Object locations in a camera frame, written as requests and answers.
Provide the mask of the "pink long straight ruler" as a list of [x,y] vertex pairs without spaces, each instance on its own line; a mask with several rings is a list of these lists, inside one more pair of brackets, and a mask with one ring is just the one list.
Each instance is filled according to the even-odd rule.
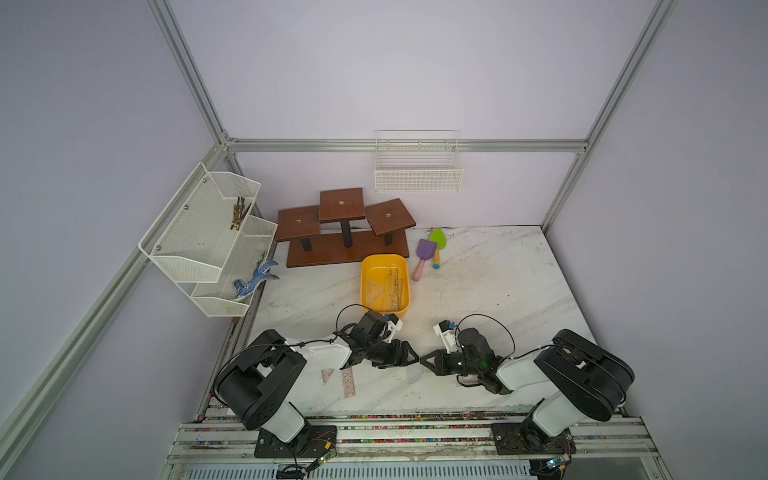
[[356,395],[354,371],[347,368],[341,371],[342,387],[345,398],[352,398]]

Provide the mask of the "clear blue triangle ruler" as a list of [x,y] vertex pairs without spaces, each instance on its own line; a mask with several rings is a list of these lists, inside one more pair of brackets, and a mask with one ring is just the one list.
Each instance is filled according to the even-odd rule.
[[373,280],[366,282],[364,304],[371,308],[383,308],[388,304],[388,285]]

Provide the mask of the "pink triangle ruler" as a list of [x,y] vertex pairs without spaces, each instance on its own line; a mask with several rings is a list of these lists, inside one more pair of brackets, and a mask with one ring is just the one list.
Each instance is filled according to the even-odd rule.
[[334,369],[322,369],[321,370],[321,378],[322,378],[322,382],[323,382],[324,385],[326,385],[329,382],[329,380],[330,380],[330,378],[331,378],[331,376],[333,375],[334,372],[335,372]]

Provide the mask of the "clear stencil straight ruler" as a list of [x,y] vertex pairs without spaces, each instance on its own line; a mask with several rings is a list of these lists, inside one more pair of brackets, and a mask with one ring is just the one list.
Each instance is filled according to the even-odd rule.
[[402,281],[399,269],[397,267],[390,267],[388,279],[388,309],[392,312],[400,310],[401,291]]

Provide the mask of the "yellow plastic storage box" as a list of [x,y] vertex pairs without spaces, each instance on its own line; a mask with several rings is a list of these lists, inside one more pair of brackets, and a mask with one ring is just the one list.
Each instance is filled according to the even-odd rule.
[[377,254],[361,263],[360,303],[381,314],[403,318],[411,303],[407,261],[397,254]]

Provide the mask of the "blue clear protractor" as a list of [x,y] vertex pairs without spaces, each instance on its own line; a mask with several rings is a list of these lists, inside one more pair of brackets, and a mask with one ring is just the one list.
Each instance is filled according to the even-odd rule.
[[409,384],[414,384],[418,382],[423,374],[424,374],[425,368],[420,363],[413,363],[411,365],[408,365],[405,367],[405,374],[406,374],[406,380]]

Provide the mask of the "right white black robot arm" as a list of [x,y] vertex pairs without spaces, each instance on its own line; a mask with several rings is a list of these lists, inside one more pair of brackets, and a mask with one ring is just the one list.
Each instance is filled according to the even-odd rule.
[[522,423],[521,434],[530,443],[549,444],[585,419],[609,420],[635,381],[626,362],[569,329],[517,357],[496,354],[475,328],[438,325],[436,332],[444,347],[420,363],[437,376],[470,376],[496,395],[544,383],[555,386],[555,393],[536,404]]

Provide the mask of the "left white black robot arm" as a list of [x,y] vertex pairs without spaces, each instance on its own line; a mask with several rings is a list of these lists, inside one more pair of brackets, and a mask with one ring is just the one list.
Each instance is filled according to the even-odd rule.
[[290,339],[263,331],[217,373],[212,395],[248,430],[266,432],[284,444],[306,443],[312,425],[287,397],[303,373],[349,370],[369,362],[376,369],[408,367],[419,356],[396,334],[403,322],[369,308],[359,321],[323,338]]

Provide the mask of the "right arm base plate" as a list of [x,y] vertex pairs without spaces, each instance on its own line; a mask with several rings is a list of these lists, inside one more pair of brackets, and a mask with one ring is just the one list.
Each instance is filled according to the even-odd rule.
[[570,431],[556,437],[543,433],[532,423],[494,423],[491,434],[498,455],[562,455],[576,452]]

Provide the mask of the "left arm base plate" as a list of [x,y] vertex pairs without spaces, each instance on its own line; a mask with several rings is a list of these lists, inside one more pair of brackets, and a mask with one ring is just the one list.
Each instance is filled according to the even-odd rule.
[[335,448],[337,434],[336,426],[308,424],[293,440],[282,441],[273,433],[260,429],[254,457],[317,459]]

